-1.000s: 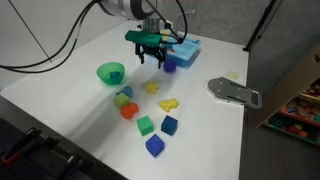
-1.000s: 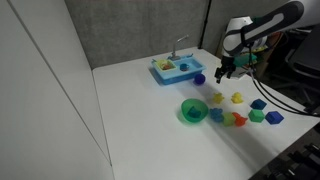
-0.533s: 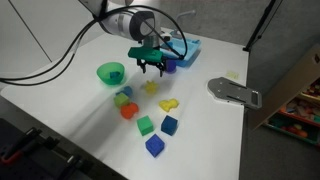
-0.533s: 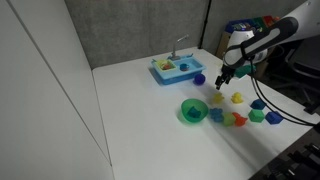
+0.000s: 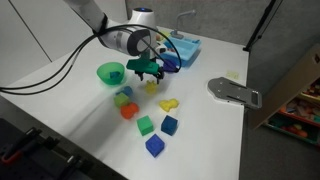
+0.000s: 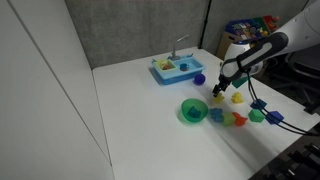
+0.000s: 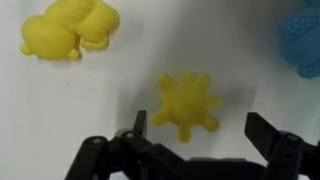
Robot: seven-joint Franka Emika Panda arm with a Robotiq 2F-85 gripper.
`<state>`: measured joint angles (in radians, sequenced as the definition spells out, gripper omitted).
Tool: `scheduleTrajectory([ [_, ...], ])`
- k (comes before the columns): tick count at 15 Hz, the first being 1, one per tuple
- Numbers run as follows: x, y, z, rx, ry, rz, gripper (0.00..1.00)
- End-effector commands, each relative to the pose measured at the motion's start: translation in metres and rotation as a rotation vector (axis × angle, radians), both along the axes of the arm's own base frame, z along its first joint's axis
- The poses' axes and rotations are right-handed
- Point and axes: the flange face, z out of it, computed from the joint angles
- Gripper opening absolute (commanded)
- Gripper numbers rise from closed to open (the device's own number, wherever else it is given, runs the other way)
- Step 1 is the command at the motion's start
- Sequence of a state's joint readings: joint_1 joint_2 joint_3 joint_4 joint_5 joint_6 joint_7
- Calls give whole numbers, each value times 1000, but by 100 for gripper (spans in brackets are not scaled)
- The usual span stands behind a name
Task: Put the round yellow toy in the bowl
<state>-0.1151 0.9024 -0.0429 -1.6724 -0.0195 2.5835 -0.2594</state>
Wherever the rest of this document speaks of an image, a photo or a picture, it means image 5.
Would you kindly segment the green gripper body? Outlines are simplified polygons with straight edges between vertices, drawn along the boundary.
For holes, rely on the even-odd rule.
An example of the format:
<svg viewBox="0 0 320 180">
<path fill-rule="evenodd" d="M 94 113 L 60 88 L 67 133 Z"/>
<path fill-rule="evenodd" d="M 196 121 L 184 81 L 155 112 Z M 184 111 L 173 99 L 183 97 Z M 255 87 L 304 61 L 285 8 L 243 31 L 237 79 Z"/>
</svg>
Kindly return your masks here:
<svg viewBox="0 0 320 180">
<path fill-rule="evenodd" d="M 147 73 L 147 74 L 157 74 L 159 70 L 159 65 L 155 62 L 141 59 L 141 60 L 134 60 L 130 59 L 127 62 L 126 68 L 129 70 Z"/>
</svg>

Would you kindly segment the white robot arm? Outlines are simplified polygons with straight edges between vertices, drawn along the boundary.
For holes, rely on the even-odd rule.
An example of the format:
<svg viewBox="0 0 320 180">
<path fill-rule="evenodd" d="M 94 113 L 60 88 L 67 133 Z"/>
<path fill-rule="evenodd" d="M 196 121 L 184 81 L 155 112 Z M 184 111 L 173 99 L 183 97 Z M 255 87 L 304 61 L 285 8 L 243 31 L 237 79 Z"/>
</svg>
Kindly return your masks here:
<svg viewBox="0 0 320 180">
<path fill-rule="evenodd" d="M 132 10 L 128 23 L 120 24 L 108 18 L 94 0 L 64 0 L 65 3 L 92 29 L 100 43 L 110 49 L 138 59 L 129 60 L 126 68 L 143 80 L 143 74 L 164 78 L 163 68 L 156 63 L 160 54 L 156 41 L 155 13 L 149 8 Z"/>
</svg>

